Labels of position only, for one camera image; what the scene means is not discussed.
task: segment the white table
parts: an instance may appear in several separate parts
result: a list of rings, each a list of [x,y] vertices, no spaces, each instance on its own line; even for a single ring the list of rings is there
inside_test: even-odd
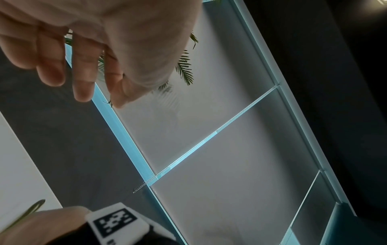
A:
[[[62,207],[0,113],[0,230],[41,199],[40,210]]]

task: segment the white tag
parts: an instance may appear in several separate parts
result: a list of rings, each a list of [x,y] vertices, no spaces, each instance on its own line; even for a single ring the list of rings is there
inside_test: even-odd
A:
[[[133,245],[150,229],[136,211],[122,203],[87,214],[85,218],[101,245]]]

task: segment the hand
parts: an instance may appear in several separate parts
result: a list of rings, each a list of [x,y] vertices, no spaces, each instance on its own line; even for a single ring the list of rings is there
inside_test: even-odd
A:
[[[79,228],[90,211],[84,207],[67,207],[30,214],[20,223],[0,234],[1,245],[45,245],[51,240]]]
[[[200,11],[202,0],[0,0],[0,47],[47,85],[65,82],[63,36],[73,30],[75,99],[94,92],[98,57],[117,108],[165,83]]]

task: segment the skin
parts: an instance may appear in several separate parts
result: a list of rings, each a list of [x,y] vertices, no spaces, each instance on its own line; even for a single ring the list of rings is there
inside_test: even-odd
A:
[[[89,212],[85,207],[67,207],[33,213],[0,233],[0,245],[45,245],[79,228]]]
[[[63,36],[73,30],[73,90],[78,101],[94,92],[98,57],[121,108],[165,83],[201,7],[201,0],[0,0],[0,47],[42,82],[65,82]]]

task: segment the qr code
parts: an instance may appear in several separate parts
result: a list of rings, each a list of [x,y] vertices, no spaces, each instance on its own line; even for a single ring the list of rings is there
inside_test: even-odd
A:
[[[96,219],[93,223],[103,238],[110,236],[114,232],[120,230],[124,226],[135,221],[137,218],[127,209],[115,211],[114,213],[105,215],[102,218]]]

